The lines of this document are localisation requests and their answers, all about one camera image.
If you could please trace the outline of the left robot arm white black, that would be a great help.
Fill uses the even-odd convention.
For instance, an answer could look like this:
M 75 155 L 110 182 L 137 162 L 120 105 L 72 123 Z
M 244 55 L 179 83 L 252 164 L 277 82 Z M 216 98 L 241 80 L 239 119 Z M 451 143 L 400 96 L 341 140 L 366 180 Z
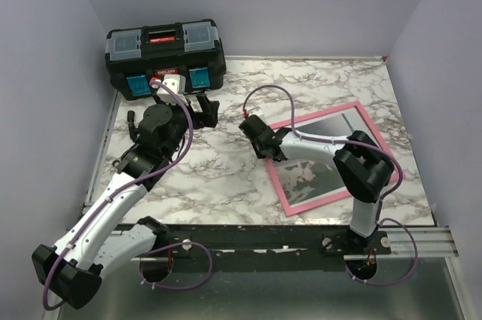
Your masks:
M 180 95 L 156 95 L 138 124 L 127 115 L 133 145 L 117 164 L 107 188 L 93 206 L 52 246 L 39 245 L 32 253 L 38 281 L 44 286 L 42 305 L 54 311 L 64 304 L 74 309 L 87 305 L 113 270 L 141 256 L 170 256 L 173 249 L 194 242 L 173 242 L 169 229 L 144 217 L 125 234 L 112 238 L 125 214 L 146 196 L 162 176 L 188 153 L 194 130 L 218 124 L 219 102 L 198 93 L 194 111 Z

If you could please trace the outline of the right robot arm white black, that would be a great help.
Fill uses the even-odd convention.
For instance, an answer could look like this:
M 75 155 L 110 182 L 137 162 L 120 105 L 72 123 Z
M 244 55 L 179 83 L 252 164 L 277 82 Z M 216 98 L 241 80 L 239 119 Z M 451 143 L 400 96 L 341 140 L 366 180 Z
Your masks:
M 245 116 L 239 129 L 260 159 L 310 160 L 333 165 L 353 197 L 346 244 L 357 254 L 372 247 L 379 227 L 382 191 L 393 172 L 399 170 L 389 152 L 360 130 L 347 137 L 331 138 L 302 133 L 293 127 L 273 130 L 254 114 Z

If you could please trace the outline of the pink picture frame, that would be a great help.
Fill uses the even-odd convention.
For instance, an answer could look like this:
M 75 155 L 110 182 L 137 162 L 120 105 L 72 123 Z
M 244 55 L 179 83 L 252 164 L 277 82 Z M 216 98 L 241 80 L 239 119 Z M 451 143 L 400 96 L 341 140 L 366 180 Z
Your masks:
M 297 116 L 296 130 L 309 136 L 346 138 L 361 130 L 386 152 L 389 146 L 358 101 Z M 282 204 L 284 213 L 292 216 L 316 207 L 350 197 L 333 163 L 333 145 L 320 143 L 322 154 L 310 151 L 300 159 L 276 162 L 265 160 L 267 171 Z

